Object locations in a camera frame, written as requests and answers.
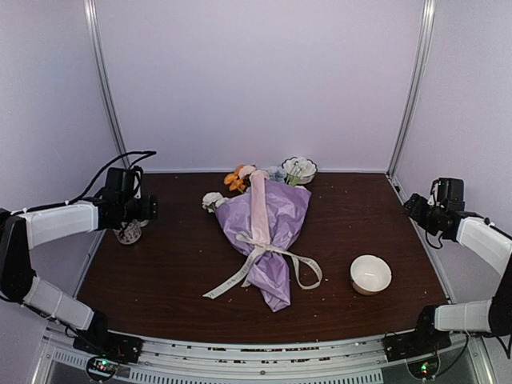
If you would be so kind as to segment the blue fake flower stem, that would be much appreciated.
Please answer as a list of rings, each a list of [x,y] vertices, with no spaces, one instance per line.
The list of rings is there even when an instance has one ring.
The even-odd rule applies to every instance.
[[[284,183],[287,178],[287,172],[281,166],[271,166],[268,169],[270,180]]]

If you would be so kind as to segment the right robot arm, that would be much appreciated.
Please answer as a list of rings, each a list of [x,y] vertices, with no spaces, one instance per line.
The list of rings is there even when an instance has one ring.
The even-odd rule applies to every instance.
[[[461,179],[436,178],[426,196],[414,193],[404,203],[451,295],[419,315],[410,346],[421,354],[441,333],[511,334],[511,236],[469,211],[464,189]]]

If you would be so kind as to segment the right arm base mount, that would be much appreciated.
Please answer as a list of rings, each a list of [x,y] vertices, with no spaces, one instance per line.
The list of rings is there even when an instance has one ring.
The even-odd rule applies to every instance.
[[[426,382],[441,373],[441,350],[451,346],[448,333],[424,335],[417,330],[386,334],[382,346],[388,362],[403,361],[408,373]]]

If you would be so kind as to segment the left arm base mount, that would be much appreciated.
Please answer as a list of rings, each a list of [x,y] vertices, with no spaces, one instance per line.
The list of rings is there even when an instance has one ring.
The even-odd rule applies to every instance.
[[[134,336],[108,333],[106,342],[100,346],[87,341],[83,336],[74,336],[73,348],[91,354],[86,361],[86,374],[95,382],[112,379],[119,369],[127,364],[138,363],[143,340]]]

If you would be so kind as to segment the purple pink wrapping paper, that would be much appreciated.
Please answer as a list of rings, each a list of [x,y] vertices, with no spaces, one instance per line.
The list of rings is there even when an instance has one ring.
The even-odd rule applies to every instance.
[[[236,240],[239,232],[248,233],[255,241],[268,242],[289,251],[300,235],[310,196],[306,189],[272,181],[267,172],[256,170],[250,175],[248,191],[229,198],[214,214],[232,247],[246,258],[253,247]],[[260,291],[273,312],[290,305],[269,298]]]

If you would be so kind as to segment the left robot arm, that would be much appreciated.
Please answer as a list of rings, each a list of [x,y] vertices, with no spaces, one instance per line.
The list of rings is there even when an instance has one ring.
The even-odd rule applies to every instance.
[[[1,211],[1,297],[73,329],[98,355],[115,347],[107,317],[72,294],[90,262],[86,251],[105,231],[133,245],[158,216],[158,200],[142,191],[143,170],[110,168],[104,186],[76,202]]]

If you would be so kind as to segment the beige ribbon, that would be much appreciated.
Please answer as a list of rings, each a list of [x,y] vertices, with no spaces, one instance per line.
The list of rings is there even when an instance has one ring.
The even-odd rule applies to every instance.
[[[313,290],[321,285],[322,268],[312,258],[293,254],[268,242],[255,241],[246,232],[237,233],[236,240],[253,247],[242,268],[221,285],[205,293],[203,297],[216,299],[241,282],[244,287],[254,285],[260,288],[267,297],[290,304],[290,272],[284,256],[292,261],[295,279],[302,290]],[[310,285],[301,282],[301,264],[314,272],[317,278],[316,282]]]

